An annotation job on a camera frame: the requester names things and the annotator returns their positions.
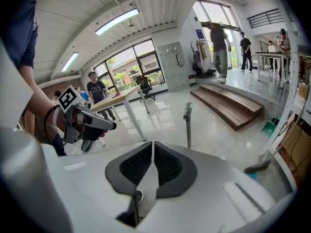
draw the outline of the broom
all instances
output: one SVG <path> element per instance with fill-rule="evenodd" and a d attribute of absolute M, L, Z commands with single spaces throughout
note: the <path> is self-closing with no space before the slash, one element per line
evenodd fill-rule
<path fill-rule="evenodd" d="M 306 101 L 305 103 L 303 104 L 302 106 L 302 109 L 301 109 L 301 112 L 293 126 L 293 128 L 291 129 L 291 131 L 289 132 L 289 134 L 287 135 L 287 137 L 283 140 L 283 143 L 276 149 L 276 151 L 270 156 L 268 157 L 266 160 L 262 161 L 262 162 L 259 162 L 257 164 L 254 164 L 252 166 L 249 166 L 247 168 L 244 169 L 244 173 L 257 173 L 257 172 L 260 172 L 260 171 L 264 171 L 268 168 L 268 166 L 270 165 L 271 163 L 271 159 L 281 150 L 281 148 L 283 147 L 283 145 L 285 144 L 285 142 L 287 141 L 287 139 L 291 136 L 291 134 L 293 133 L 296 125 L 298 124 L 300 118 L 301 118 L 301 115 L 306 107 L 306 103 L 307 103 L 307 99 L 308 99 L 308 96 L 309 96 L 309 92 L 310 92 L 310 84 L 308 84 L 308 89 L 307 89 L 307 95 L 306 95 Z"/>

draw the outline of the office chair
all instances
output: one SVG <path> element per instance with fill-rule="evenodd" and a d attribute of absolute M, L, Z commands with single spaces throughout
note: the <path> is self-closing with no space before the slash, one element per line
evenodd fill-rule
<path fill-rule="evenodd" d="M 152 87 L 151 87 L 151 83 L 150 83 L 150 80 L 149 80 L 149 83 L 148 83 L 148 78 L 147 77 L 142 77 L 142 76 L 137 76 L 137 79 L 136 79 L 136 83 L 139 85 L 140 84 L 140 87 L 141 87 L 141 91 L 143 92 L 143 94 L 145 94 L 144 98 L 145 100 L 147 99 L 156 99 L 154 95 L 152 94 L 149 94 L 149 92 L 152 90 Z"/>

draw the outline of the wooden step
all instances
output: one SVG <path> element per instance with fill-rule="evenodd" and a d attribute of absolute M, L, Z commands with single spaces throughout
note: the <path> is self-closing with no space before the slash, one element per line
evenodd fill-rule
<path fill-rule="evenodd" d="M 235 105 L 240 110 L 247 113 L 251 118 L 255 119 L 260 116 L 263 107 L 240 94 L 229 91 L 225 88 L 217 87 L 211 84 L 200 85 L 200 89 L 212 92 L 217 96 L 221 96 L 224 100 Z"/>
<path fill-rule="evenodd" d="M 253 119 L 235 107 L 232 103 L 203 89 L 191 90 L 190 93 L 217 113 L 233 130 L 239 130 Z"/>

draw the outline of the balcony railing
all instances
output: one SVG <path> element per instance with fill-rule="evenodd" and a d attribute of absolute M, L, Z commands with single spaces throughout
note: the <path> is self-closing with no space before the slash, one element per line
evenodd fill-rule
<path fill-rule="evenodd" d="M 268 25 L 272 23 L 283 22 L 283 16 L 279 9 L 269 10 L 258 15 L 248 18 L 249 23 L 251 24 L 252 29 L 260 27 L 263 25 Z"/>

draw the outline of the blue sign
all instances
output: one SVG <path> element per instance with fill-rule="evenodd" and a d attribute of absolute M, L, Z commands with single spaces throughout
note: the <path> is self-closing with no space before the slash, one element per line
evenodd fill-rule
<path fill-rule="evenodd" d="M 204 39 L 202 30 L 196 29 L 195 31 L 196 31 L 196 34 L 198 35 L 198 38 L 199 38 L 199 39 Z"/>

